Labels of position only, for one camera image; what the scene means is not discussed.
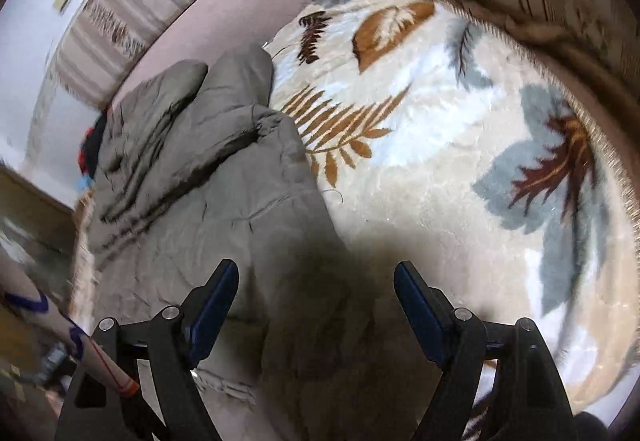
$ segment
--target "wall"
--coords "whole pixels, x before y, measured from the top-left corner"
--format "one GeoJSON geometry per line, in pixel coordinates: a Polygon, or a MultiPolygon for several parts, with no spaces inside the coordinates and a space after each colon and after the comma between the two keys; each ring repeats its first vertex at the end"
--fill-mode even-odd
{"type": "Polygon", "coordinates": [[[57,88],[42,129],[42,151],[33,164],[25,164],[47,65],[83,0],[72,0],[62,15],[53,1],[7,0],[0,10],[0,162],[72,206],[79,178],[76,158],[85,130],[97,117],[94,109],[57,88]]]}

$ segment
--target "gray blanket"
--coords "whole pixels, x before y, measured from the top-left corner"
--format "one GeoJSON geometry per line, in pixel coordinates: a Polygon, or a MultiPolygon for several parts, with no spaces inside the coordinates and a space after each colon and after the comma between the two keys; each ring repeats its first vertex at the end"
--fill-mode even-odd
{"type": "Polygon", "coordinates": [[[208,72],[180,62],[110,115],[89,230],[95,316],[149,319],[233,259],[238,296],[200,369],[257,389],[285,439],[408,439],[433,371],[348,258],[295,125],[268,108],[272,72],[257,46],[208,72]]]}

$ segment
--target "brown leaf pattern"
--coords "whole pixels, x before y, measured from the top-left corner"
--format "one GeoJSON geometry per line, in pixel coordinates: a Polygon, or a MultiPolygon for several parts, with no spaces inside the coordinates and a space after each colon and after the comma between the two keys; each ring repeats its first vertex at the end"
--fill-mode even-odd
{"type": "Polygon", "coordinates": [[[390,6],[370,15],[353,36],[353,54],[360,72],[398,47],[419,25],[435,12],[431,0],[390,6]]]}
{"type": "Polygon", "coordinates": [[[509,207],[526,197],[525,215],[529,211],[531,201],[546,190],[546,201],[567,178],[566,196],[562,207],[562,217],[569,208],[575,210],[578,207],[580,187],[584,179],[591,176],[591,186],[595,186],[595,158],[589,144],[589,137],[576,116],[556,117],[551,116],[546,122],[546,127],[562,135],[563,142],[555,147],[546,147],[551,154],[549,158],[537,158],[537,168],[520,167],[524,179],[514,180],[514,196],[509,207]]]}
{"type": "Polygon", "coordinates": [[[302,64],[312,64],[318,60],[316,45],[331,17],[325,11],[316,11],[300,18],[300,25],[305,28],[298,52],[298,61],[302,64]]]}
{"type": "Polygon", "coordinates": [[[293,95],[282,107],[293,118],[311,160],[311,170],[318,177],[318,157],[324,157],[324,177],[335,188],[338,182],[338,158],[356,168],[354,158],[370,158],[372,150],[366,140],[378,139],[391,132],[377,128],[404,99],[410,87],[380,103],[342,107],[341,103],[322,100],[324,91],[307,86],[293,95]]]}

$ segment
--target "floral blanket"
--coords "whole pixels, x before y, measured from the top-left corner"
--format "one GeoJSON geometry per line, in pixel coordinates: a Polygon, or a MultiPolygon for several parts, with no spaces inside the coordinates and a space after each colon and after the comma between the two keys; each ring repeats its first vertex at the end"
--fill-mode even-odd
{"type": "Polygon", "coordinates": [[[430,0],[311,5],[266,50],[271,106],[381,291],[409,259],[484,320],[533,318],[574,411],[615,384],[636,346],[637,202],[563,85],[430,0]]]}

